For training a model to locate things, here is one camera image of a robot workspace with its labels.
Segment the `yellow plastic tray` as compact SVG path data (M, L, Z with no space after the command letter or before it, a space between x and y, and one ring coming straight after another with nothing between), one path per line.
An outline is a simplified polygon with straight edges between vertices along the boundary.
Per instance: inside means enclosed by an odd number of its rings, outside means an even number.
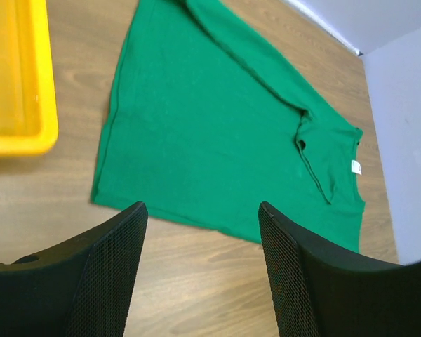
M0 1L0 157L49 151L58 114L45 1Z

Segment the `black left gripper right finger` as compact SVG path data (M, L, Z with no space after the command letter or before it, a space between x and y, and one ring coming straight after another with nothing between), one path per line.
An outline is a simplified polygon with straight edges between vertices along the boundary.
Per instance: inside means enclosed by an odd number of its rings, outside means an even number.
M281 336L421 336L421 261L355 253L267 202L258 218Z

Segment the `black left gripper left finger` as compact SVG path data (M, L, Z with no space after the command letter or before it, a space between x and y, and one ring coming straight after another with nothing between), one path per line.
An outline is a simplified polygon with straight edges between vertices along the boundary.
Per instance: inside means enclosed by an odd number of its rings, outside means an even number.
M0 336L122 336L147 219L139 201L64 242L0 263Z

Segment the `green t-shirt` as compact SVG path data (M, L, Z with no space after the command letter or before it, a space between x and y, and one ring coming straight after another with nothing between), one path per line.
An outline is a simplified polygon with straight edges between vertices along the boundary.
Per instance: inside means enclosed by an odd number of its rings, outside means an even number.
M220 1L141 1L123 43L95 204L260 241L267 201L359 250L363 133Z

